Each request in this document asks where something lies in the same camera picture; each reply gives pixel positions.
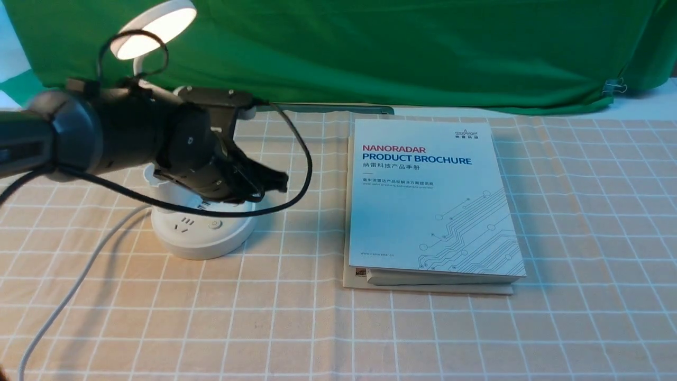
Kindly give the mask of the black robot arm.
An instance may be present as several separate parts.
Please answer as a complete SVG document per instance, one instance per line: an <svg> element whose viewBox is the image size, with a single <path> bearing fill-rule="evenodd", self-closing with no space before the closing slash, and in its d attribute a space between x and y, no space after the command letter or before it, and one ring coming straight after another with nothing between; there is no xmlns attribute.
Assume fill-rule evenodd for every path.
<svg viewBox="0 0 677 381"><path fill-rule="evenodd" d="M2 112L2 178L52 166L51 180L153 164L154 175L210 202L259 202L287 191L288 175L248 158L232 129L241 105L224 106L225 132L209 108L142 80L101 88L71 79L38 94L25 110Z"/></svg>

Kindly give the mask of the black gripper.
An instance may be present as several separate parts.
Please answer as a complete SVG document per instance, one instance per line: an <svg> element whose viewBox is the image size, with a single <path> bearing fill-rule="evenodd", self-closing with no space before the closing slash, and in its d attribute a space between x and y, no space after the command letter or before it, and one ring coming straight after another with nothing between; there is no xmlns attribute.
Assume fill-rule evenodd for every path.
<svg viewBox="0 0 677 381"><path fill-rule="evenodd" d="M210 202L260 202L264 193L288 191L288 174L247 159L235 147L239 107L201 107L184 102L154 161L154 177Z"/></svg>

